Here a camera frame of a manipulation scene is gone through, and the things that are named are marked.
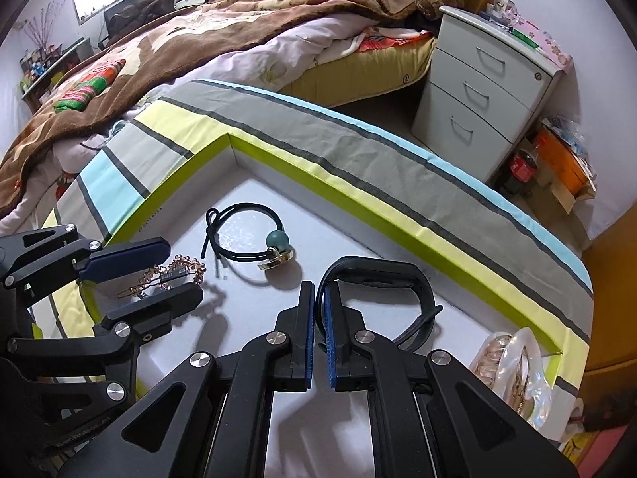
desk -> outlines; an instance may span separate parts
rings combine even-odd
[[[88,39],[80,41],[79,43],[71,46],[71,48],[66,51],[60,59],[55,61],[47,71],[44,72],[39,78],[36,79],[31,86],[28,87],[27,91],[22,95],[22,100],[27,103],[31,113],[36,113],[39,110],[40,106],[40,97],[44,95],[44,92],[51,84],[52,77],[62,72],[65,74],[74,66],[77,66],[79,63],[93,56],[93,49],[88,42]]]

black elastic cord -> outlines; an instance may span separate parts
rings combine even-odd
[[[237,212],[243,212],[244,210],[256,210],[257,212],[261,212],[262,214],[267,215],[276,223],[276,229],[284,232],[283,223],[281,219],[276,214],[274,210],[269,207],[266,207],[264,204],[259,203],[237,203],[234,205],[225,208],[221,212],[219,212],[216,208],[209,208],[206,212],[206,224],[208,227],[206,228],[206,240],[203,243],[203,247],[201,249],[201,258],[206,258],[206,249],[208,248],[208,244],[212,248],[212,251],[215,252],[215,256],[220,259],[221,255],[227,258],[229,261],[236,261],[238,263],[254,263],[257,261],[265,261],[270,258],[270,252],[254,252],[254,253],[238,253],[231,252],[226,248],[222,248],[219,246],[217,242],[216,235],[219,231],[219,228],[223,226],[223,224],[230,219],[231,216],[236,214]]]

blue gripper pad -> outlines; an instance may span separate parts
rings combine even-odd
[[[323,318],[325,319],[325,344],[327,347],[327,373],[330,388],[336,388],[336,348],[334,346],[334,325],[329,289],[325,290]]]
[[[108,253],[107,250],[108,248],[104,252],[96,253],[97,256],[80,271],[80,280],[100,284],[125,274],[152,268],[170,257],[170,244],[164,239],[151,243],[143,242],[114,253]]]
[[[312,386],[312,364],[314,360],[314,297],[316,291],[314,290],[314,284],[312,284],[310,301],[310,313],[308,314],[308,337],[305,340],[305,386],[311,388]]]

gray stripe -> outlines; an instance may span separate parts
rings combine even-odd
[[[226,90],[227,89],[231,89],[232,91],[238,92],[240,94],[255,95],[254,91],[248,90],[246,88],[232,88],[232,87],[228,87],[227,84],[221,84],[221,83],[216,82],[216,81],[206,81],[206,80],[198,79],[198,80],[195,80],[193,82],[196,82],[197,84],[205,84],[206,86],[214,86],[214,87],[220,88],[220,89],[226,89]],[[404,149],[403,147],[400,147],[398,144],[392,142],[388,138],[385,138],[385,137],[383,137],[381,135],[378,135],[376,133],[372,133],[372,132],[370,132],[370,131],[368,131],[366,129],[363,129],[362,127],[358,127],[358,126],[356,126],[354,124],[350,124],[348,122],[345,122],[344,120],[342,120],[340,118],[337,118],[335,116],[331,116],[329,114],[325,114],[325,113],[323,113],[321,111],[313,110],[313,109],[310,109],[310,108],[295,104],[294,102],[289,102],[288,100],[283,100],[281,98],[276,97],[275,95],[259,94],[258,96],[260,98],[264,98],[265,100],[269,100],[269,101],[274,102],[276,104],[281,104],[281,105],[283,105],[283,106],[285,106],[287,108],[292,108],[293,110],[298,110],[298,111],[301,111],[303,113],[308,113],[308,114],[311,114],[313,116],[319,117],[322,120],[331,121],[331,122],[333,122],[333,123],[335,123],[337,125],[342,125],[342,126],[348,128],[348,129],[351,129],[352,131],[356,131],[360,136],[362,136],[364,138],[372,139],[372,140],[381,142],[384,145],[390,146],[392,149],[398,151],[400,154],[402,154],[403,156],[411,159],[412,161],[415,161],[415,162],[417,162],[419,164],[425,164],[429,170],[431,170],[432,172],[434,172],[435,174],[437,174],[441,178],[444,178],[445,180],[448,180],[448,181],[452,182],[455,186],[457,186],[459,189],[461,189],[462,191],[464,191],[467,194],[469,194],[470,196],[472,196],[480,204],[482,204],[485,207],[487,207],[490,211],[492,211],[495,214],[501,215],[502,217],[506,218],[506,220],[511,222],[512,226],[514,226],[514,228],[516,230],[518,230],[520,233],[522,233],[523,235],[525,235],[525,236],[529,237],[531,240],[533,240],[533,242],[536,244],[538,249],[542,250],[547,255],[549,255],[556,264],[558,264],[562,269],[564,269],[568,274],[570,274],[571,277],[576,282],[578,282],[578,284],[582,287],[582,289],[584,289],[588,293],[589,296],[592,296],[592,289],[590,289],[588,284],[586,284],[570,268],[570,266],[568,264],[566,264],[562,259],[560,259],[558,256],[556,256],[555,253],[553,253],[552,250],[549,249],[549,247],[547,247],[543,242],[541,242],[539,239],[537,239],[537,237],[530,230],[528,230],[528,228],[526,226],[524,226],[520,222],[518,222],[511,214],[509,214],[509,212],[507,212],[506,210],[502,210],[498,205],[494,204],[492,201],[490,201],[489,199],[487,199],[484,196],[482,196],[482,194],[477,192],[474,188],[472,188],[469,185],[466,185],[466,183],[464,183],[462,180],[458,179],[457,177],[453,176],[452,174],[449,174],[448,172],[440,169],[439,167],[435,166],[434,164],[428,163],[427,161],[423,160],[422,158],[420,158],[415,153],[412,153],[408,149]]]
[[[559,386],[562,390],[568,392],[573,397],[577,397],[577,395],[580,393],[577,386],[570,384],[567,380],[560,376],[557,376],[557,378],[555,378],[555,386]]]
[[[137,190],[137,192],[139,193],[141,197],[146,199],[148,196],[150,196],[149,190],[145,186],[143,186],[137,178],[135,178],[133,173],[130,172],[126,168],[126,166],[124,166],[124,164],[122,164],[122,162],[114,154],[114,152],[108,148],[108,145],[104,146],[102,150],[104,151],[104,154],[108,157],[108,159],[112,161],[113,165],[117,168],[117,170],[119,170],[122,173],[122,176],[126,178],[126,181],[128,181],[133,186],[133,188]]]
[[[64,326],[62,325],[62,322],[60,321],[60,315],[57,312],[57,306],[55,305],[55,299],[53,298],[52,294],[49,295],[49,303],[51,304],[51,310],[53,311],[53,316],[55,317],[55,325],[57,329],[60,331],[60,334],[62,335],[63,338],[68,338],[64,330]]]
[[[181,156],[183,156],[187,160],[190,159],[192,156],[194,156],[194,153],[192,151],[189,151],[188,149],[186,149],[185,147],[180,146],[179,144],[176,144],[170,138],[166,138],[165,136],[160,135],[158,132],[152,130],[147,125],[144,125],[144,124],[142,124],[141,122],[139,122],[137,120],[133,120],[131,123],[135,124],[135,126],[138,129],[141,129],[148,136],[151,136],[155,140],[160,141],[165,146],[167,146],[168,148],[172,149],[177,154],[180,154]]]
[[[77,182],[78,187],[80,191],[82,192],[84,202],[86,203],[86,206],[88,210],[90,211],[90,214],[93,216],[93,219],[95,219],[95,223],[97,223],[98,228],[100,229],[102,242],[106,242],[107,240],[111,238],[111,233],[108,231],[106,223],[104,223],[104,220],[102,216],[100,215],[100,211],[95,206],[95,203],[93,203],[93,200],[91,199],[90,194],[88,193],[86,185],[84,185],[84,180],[82,180],[82,176],[81,175],[78,176],[75,181]]]
[[[152,136],[141,131],[134,124],[126,124],[124,129],[109,143],[108,148],[120,162],[135,176],[145,188],[155,190],[177,167],[184,163],[184,157],[168,148]],[[139,163],[152,160],[152,163]]]
[[[95,221],[82,196],[82,191],[77,179],[71,183],[60,201],[57,203],[59,223],[73,223],[87,239],[102,241],[100,227]]]
[[[287,108],[258,94],[241,95],[228,88],[188,83],[171,92],[170,98],[206,114],[215,113],[224,123],[259,130],[280,142],[283,149],[313,156],[312,161],[332,173],[336,169],[351,174],[356,178],[353,184],[362,182],[378,189],[384,197],[377,197],[387,202],[391,198],[392,206],[404,213],[406,209],[409,217],[498,272],[588,342],[592,300],[580,284],[534,240],[521,235],[511,221],[439,177],[422,159],[403,156],[377,141],[377,135],[361,137],[347,124]]]

drawer handle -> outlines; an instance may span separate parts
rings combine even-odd
[[[469,134],[473,134],[473,129],[467,129],[466,127],[464,127],[462,124],[458,123],[458,121],[456,119],[453,118],[453,115],[450,116],[451,121],[456,124],[457,126],[460,126],[461,129],[464,129],[467,133]]]
[[[478,95],[480,95],[480,97],[484,97],[486,98],[486,100],[489,100],[490,97],[488,95],[482,94],[479,91],[477,91],[474,87],[470,86],[469,84],[467,84],[467,81],[464,81],[464,85],[469,88],[470,90],[473,90],[474,92],[476,92]]]
[[[492,59],[495,59],[496,61],[498,61],[499,63],[502,63],[502,65],[506,64],[504,61],[502,61],[501,59],[498,59],[497,57],[495,57],[494,55],[491,55],[489,52],[487,52],[486,50],[483,50],[482,48],[480,48],[479,46],[476,47],[476,49],[479,52],[482,52],[483,54],[488,55],[489,57],[491,57]]]

